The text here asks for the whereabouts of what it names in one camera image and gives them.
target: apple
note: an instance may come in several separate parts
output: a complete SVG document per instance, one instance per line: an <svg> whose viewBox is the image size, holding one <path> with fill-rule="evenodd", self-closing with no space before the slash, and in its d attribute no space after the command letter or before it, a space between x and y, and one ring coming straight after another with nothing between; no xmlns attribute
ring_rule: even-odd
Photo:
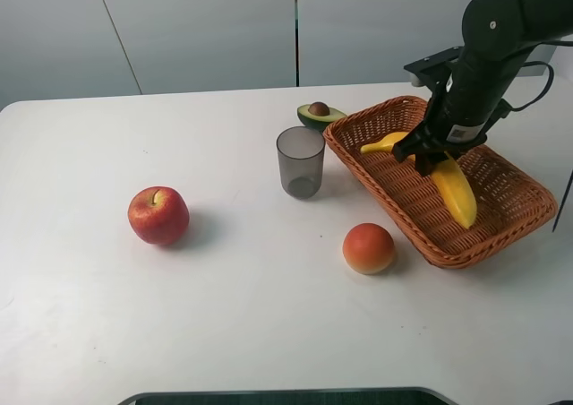
<svg viewBox="0 0 573 405"><path fill-rule="evenodd" d="M342 245L342 253L352 269L372 275L392 264L396 249L392 236L385 228L364 223L348 232Z"/></svg>
<svg viewBox="0 0 573 405"><path fill-rule="evenodd" d="M137 193L127 217L138 237L158 246L173 244L189 226L183 197L169 187L150 187Z"/></svg>

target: white wall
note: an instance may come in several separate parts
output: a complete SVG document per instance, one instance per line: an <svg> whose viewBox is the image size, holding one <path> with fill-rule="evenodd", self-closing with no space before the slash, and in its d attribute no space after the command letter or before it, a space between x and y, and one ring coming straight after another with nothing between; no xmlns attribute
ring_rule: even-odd
<svg viewBox="0 0 573 405"><path fill-rule="evenodd" d="M0 0L0 109L138 93L102 0Z"/></svg>
<svg viewBox="0 0 573 405"><path fill-rule="evenodd" d="M533 62L541 60L542 62L548 62L552 58L554 52L555 47L552 47L551 45L540 45L533 53L531 53L531 56L529 56L527 61ZM544 69L541 66L526 67L519 73L519 76L541 75L543 72Z"/></svg>
<svg viewBox="0 0 573 405"><path fill-rule="evenodd" d="M143 94L296 84L295 0L106 0Z"/></svg>
<svg viewBox="0 0 573 405"><path fill-rule="evenodd" d="M563 40L573 40L573 35ZM558 47L552 59L557 75L573 82L573 47Z"/></svg>

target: cup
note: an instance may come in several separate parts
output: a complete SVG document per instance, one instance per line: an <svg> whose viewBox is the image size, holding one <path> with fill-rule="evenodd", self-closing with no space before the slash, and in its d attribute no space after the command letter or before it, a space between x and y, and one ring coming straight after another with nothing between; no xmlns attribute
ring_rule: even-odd
<svg viewBox="0 0 573 405"><path fill-rule="evenodd" d="M322 133L308 127L291 127L278 136L280 182L296 199L308 199L321 188L324 145Z"/></svg>

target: red apple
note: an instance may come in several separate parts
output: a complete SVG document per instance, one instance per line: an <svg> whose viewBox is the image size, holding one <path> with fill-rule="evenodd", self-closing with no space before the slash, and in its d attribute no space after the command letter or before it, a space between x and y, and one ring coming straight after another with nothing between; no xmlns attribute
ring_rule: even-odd
<svg viewBox="0 0 573 405"><path fill-rule="evenodd" d="M183 197L169 187L150 187L137 193L127 210L129 224L148 244L168 246L189 225L189 210Z"/></svg>

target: label sticker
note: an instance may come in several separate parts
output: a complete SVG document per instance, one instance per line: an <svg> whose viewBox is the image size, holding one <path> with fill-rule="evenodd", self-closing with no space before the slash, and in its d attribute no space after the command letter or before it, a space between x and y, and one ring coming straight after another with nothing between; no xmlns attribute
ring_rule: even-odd
<svg viewBox="0 0 573 405"><path fill-rule="evenodd" d="M454 79L452 75L449 76L448 82L446 83L446 91L449 92L451 90L451 86L454 85Z"/></svg>
<svg viewBox="0 0 573 405"><path fill-rule="evenodd" d="M451 130L449 131L449 135L446 138L446 141L452 143L463 143L463 142L470 142L475 139L475 137L480 134L480 131L485 126L485 123L481 125L474 125L472 127L468 127L465 125L453 125Z"/></svg>

